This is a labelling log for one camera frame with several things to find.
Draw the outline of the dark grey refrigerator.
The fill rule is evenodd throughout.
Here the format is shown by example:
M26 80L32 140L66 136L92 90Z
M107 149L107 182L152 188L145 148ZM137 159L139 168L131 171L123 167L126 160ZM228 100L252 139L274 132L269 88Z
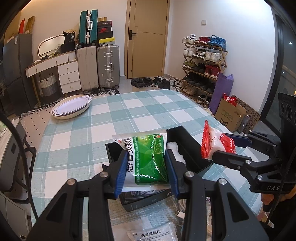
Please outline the dark grey refrigerator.
M31 78L25 69L33 63L32 35L18 34L3 46L5 85L16 115L37 104Z

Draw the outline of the oval mirror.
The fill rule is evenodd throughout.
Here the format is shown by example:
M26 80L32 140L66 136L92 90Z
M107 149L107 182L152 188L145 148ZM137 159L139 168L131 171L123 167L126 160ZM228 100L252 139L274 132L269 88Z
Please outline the oval mirror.
M63 34L49 37L43 40L38 48L37 54L39 58L50 56L58 51L62 44L64 44L65 37Z

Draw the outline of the stacked shoe boxes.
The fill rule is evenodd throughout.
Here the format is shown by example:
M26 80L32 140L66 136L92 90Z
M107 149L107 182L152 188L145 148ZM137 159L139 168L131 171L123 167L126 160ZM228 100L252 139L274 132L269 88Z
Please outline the stacked shoe boxes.
M98 18L97 39L99 40L100 46L113 45L115 43L112 20L107 20L107 17Z

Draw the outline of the silver suitcase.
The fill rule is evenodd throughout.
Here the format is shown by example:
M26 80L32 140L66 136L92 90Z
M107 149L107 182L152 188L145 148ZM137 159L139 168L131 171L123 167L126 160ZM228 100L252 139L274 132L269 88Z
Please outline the silver suitcase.
M119 88L119 47L117 45L97 48L97 70L99 86L102 90Z

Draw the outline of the wooden door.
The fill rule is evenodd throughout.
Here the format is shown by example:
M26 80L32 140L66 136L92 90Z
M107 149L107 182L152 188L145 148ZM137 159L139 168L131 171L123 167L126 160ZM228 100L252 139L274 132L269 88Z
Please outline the wooden door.
M128 1L125 77L156 77L165 69L170 1Z

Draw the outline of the purple bag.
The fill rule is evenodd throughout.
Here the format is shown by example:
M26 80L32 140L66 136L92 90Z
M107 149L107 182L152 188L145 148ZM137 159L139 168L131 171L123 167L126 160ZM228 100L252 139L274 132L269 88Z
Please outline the purple bag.
M223 97L223 94L226 94L227 96L229 96L233 83L234 83L234 78L232 74L226 76L223 73L220 73L218 75L214 92L211 98L211 102L209 104L209 109L214 115L216 114L216 111Z

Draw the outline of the woven laundry basket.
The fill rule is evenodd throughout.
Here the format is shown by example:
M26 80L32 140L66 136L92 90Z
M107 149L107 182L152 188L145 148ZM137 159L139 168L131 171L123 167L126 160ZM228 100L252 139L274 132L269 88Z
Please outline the woven laundry basket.
M60 98L58 80L55 74L49 73L47 78L40 77L39 83L45 104L51 104Z

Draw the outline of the white medicine packet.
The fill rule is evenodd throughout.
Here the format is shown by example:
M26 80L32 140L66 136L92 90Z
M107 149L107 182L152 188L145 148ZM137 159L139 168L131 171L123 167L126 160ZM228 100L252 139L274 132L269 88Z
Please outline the white medicine packet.
M130 240L142 241L177 241L178 237L175 231L175 225L167 222L155 228L145 230L129 230L127 236Z

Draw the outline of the beige suitcase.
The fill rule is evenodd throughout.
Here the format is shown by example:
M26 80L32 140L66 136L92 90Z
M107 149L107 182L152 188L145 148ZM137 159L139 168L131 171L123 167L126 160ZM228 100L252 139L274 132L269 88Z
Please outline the beige suitcase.
M96 50L95 46L77 50L78 71L83 91L99 87Z

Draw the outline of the grey side cabinet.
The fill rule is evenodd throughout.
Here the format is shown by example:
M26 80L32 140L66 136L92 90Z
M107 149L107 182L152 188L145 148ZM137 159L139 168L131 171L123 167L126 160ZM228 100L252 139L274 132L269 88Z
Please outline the grey side cabinet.
M33 166L36 159L37 150L32 147L27 141L27 134L23 128L20 119L11 121L16 128L22 143L25 153L32 155L31 160L27 160L28 174L32 178ZM11 132L6 129L1 136L1 192L8 192L9 198L19 204L28 204L29 197L27 185L24 177L25 172L20 166L21 160L20 150Z

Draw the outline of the oval white tray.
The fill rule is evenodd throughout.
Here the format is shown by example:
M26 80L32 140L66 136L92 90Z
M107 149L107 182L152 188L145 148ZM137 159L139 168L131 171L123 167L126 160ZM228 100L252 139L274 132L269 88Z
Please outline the oval white tray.
M78 94L58 102L51 110L51 115L58 120L68 120L84 113L90 106L92 97Z

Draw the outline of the green medicine packet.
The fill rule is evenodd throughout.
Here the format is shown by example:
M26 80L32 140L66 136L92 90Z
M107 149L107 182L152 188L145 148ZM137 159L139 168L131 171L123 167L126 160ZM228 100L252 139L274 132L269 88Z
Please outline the green medicine packet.
M124 133L112 137L128 152L123 192L170 188L164 158L167 145L166 130Z

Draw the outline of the wooden shoe rack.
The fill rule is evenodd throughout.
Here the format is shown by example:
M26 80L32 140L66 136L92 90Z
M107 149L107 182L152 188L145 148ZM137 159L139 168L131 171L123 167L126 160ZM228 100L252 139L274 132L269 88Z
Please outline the wooden shoe rack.
M218 75L227 67L227 42L212 35L197 37L190 34L182 39L185 45L181 92L204 108L210 106Z

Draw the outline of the white drawer desk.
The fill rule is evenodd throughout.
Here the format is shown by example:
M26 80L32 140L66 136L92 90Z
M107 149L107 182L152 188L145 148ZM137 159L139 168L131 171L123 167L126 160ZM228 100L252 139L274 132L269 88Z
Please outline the white drawer desk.
M82 90L75 51L40 61L28 67L25 73L27 77L34 77L37 74L41 74L41 72L49 72L53 69L57 70L59 84L63 94Z

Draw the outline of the teal suitcase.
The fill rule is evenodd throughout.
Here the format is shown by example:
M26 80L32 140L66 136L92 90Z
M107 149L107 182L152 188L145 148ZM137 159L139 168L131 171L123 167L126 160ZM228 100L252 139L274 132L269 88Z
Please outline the teal suitcase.
M96 45L97 43L98 9L89 9L80 13L79 43Z

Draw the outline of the black cardboard box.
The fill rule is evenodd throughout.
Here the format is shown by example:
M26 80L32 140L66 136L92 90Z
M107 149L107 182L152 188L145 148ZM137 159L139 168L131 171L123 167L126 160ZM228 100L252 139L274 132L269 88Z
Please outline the black cardboard box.
M213 161L202 159L201 145L183 126L168 130L122 134L106 144L110 163L120 160L127 151L127 167L121 205L131 212L161 201L171 195L165 164L165 151L170 149L189 171L203 176Z

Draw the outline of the cardboard box on floor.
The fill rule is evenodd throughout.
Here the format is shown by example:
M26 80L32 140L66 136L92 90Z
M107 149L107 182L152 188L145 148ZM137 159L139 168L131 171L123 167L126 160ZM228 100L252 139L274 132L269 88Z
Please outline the cardboard box on floor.
M247 134L259 121L260 114L238 97L223 94L215 119L231 132Z

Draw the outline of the red white balloon packet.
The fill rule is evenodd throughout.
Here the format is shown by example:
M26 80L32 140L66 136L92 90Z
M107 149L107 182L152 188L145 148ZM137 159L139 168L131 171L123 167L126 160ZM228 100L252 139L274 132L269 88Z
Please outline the red white balloon packet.
M201 156L211 160L216 151L236 154L234 140L216 128L210 127L207 120L204 123Z

